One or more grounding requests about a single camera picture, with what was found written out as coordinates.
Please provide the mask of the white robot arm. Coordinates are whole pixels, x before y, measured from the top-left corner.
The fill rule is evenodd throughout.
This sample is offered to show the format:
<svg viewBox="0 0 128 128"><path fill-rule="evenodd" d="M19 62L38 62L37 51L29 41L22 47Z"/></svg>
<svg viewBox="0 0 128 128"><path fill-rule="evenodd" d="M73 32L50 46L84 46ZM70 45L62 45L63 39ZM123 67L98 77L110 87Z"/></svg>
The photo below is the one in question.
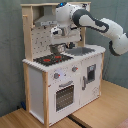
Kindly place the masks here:
<svg viewBox="0 0 128 128"><path fill-rule="evenodd" d="M110 39L109 50L113 55L120 56L128 52L128 32L124 33L123 28L110 19L94 18L83 6L59 3L56 21L57 25L51 29L53 45L80 41L80 29L87 27Z"/></svg>

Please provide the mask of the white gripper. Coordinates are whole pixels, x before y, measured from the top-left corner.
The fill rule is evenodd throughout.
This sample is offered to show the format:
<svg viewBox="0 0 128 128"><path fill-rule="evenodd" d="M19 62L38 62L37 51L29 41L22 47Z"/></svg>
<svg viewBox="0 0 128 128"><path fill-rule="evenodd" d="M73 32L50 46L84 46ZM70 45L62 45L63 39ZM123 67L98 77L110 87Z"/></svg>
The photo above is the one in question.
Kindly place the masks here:
<svg viewBox="0 0 128 128"><path fill-rule="evenodd" d="M51 29L51 43L61 44L68 42L75 42L80 40L80 31L70 28L58 28L57 26Z"/></svg>

